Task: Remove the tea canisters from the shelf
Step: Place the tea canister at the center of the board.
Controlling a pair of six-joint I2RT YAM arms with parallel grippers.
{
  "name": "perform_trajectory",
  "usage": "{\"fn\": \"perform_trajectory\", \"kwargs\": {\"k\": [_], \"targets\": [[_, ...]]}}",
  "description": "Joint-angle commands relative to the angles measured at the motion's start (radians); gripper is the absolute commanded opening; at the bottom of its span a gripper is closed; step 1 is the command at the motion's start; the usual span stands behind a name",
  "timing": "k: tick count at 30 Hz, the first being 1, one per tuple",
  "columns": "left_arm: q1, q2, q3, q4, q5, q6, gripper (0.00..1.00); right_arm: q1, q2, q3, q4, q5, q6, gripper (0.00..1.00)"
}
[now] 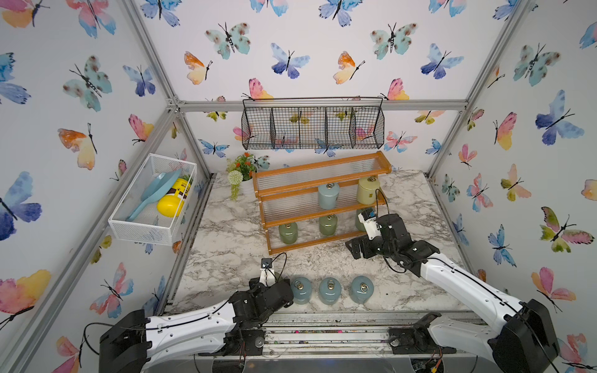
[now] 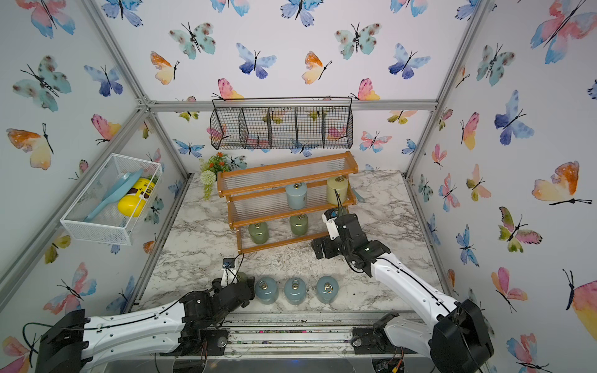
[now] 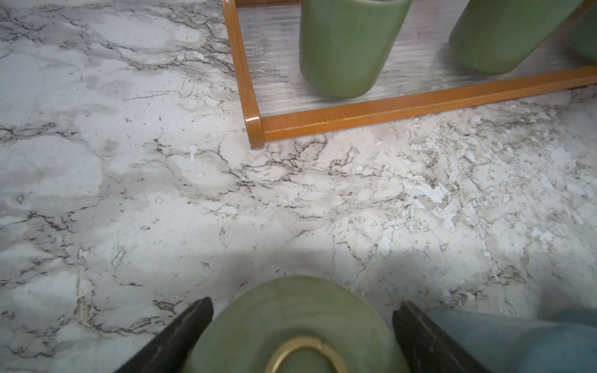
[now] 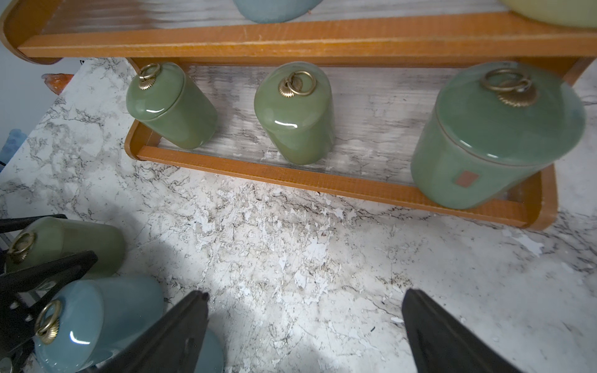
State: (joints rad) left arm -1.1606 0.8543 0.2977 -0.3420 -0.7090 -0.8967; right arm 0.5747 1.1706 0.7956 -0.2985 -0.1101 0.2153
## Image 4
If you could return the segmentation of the blue canister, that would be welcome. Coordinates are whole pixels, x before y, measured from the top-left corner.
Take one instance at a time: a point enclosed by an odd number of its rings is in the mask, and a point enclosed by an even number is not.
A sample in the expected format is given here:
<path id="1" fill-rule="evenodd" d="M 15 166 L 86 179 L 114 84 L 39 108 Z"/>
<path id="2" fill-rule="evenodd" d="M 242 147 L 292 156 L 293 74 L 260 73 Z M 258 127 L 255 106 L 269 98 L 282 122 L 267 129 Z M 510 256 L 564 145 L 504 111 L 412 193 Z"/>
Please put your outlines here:
<path id="1" fill-rule="evenodd" d="M 234 0 L 239 12 L 255 23 L 284 23 L 303 16 L 322 0 Z"/>
<path id="2" fill-rule="evenodd" d="M 194 373 L 223 373 L 224 367 L 225 354 L 222 344 L 215 333 L 207 329 Z"/>
<path id="3" fill-rule="evenodd" d="M 119 354 L 164 313 L 158 281 L 132 275 L 73 281 L 41 310 L 35 357 L 46 372 L 79 372 Z"/>

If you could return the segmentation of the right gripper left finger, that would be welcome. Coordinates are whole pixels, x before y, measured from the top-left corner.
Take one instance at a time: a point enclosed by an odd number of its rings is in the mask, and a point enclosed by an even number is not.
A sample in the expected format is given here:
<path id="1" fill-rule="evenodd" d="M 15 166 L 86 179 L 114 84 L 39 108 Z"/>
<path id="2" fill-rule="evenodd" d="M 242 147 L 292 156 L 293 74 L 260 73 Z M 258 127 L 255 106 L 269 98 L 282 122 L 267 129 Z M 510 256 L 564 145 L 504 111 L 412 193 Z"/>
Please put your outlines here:
<path id="1" fill-rule="evenodd" d="M 209 294 L 192 291 L 99 372 L 193 372 L 208 326 Z"/>

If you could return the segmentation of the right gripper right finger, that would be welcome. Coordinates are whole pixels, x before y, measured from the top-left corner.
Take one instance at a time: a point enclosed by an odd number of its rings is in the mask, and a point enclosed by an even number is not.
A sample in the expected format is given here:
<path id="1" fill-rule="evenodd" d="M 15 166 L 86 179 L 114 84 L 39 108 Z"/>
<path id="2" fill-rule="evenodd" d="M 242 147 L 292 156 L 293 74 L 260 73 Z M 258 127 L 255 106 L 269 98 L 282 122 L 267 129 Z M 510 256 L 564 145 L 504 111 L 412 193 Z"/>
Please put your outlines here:
<path id="1" fill-rule="evenodd" d="M 401 310 L 419 372 L 519 371 L 422 290 L 407 290 Z"/>

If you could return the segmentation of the yellow-green canister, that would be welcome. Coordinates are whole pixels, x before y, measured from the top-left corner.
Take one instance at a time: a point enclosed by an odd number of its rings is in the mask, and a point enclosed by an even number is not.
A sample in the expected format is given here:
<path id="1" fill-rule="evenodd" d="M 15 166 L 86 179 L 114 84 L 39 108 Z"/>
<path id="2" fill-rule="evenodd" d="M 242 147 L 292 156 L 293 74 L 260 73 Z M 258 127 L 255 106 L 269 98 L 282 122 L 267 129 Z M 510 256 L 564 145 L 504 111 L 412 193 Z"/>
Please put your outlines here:
<path id="1" fill-rule="evenodd" d="M 596 28 L 596 0 L 501 0 L 511 11 L 559 26 Z"/>

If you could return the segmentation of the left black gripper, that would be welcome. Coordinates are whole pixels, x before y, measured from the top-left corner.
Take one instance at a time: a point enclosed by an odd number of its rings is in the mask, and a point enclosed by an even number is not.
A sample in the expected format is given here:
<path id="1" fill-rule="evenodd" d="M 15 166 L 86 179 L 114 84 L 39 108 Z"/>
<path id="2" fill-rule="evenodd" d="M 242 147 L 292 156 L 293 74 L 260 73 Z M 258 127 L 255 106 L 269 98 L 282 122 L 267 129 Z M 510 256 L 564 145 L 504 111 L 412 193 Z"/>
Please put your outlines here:
<path id="1" fill-rule="evenodd" d="M 23 230 L 43 218 L 67 216 L 0 219 L 0 233 Z M 82 279 L 97 261 L 96 253 L 88 250 L 1 276 L 1 372 L 23 371 L 34 350 L 35 323 L 42 309 L 58 289 Z"/>

